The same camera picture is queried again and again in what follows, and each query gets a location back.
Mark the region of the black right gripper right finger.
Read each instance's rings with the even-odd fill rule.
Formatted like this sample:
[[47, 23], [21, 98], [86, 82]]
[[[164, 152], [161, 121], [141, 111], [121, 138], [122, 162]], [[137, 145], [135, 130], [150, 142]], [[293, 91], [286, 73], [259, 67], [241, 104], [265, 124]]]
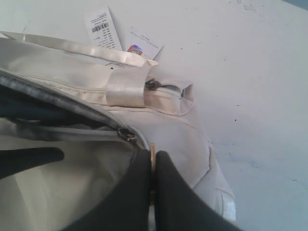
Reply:
[[189, 187], [169, 154], [159, 151], [155, 164], [154, 211], [157, 231], [238, 231]]

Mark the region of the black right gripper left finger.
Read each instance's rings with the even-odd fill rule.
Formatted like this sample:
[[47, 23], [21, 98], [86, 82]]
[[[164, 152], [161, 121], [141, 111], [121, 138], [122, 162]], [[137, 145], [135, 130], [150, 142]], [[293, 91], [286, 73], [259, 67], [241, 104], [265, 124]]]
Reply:
[[151, 156], [138, 150], [112, 191], [94, 209], [69, 226], [71, 231], [147, 231]]

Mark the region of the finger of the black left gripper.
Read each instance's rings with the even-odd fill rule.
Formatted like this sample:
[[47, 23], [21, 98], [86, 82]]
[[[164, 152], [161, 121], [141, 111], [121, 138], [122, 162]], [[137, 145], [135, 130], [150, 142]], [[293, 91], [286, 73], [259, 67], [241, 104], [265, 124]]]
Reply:
[[54, 147], [1, 150], [0, 179], [63, 159], [63, 151]]

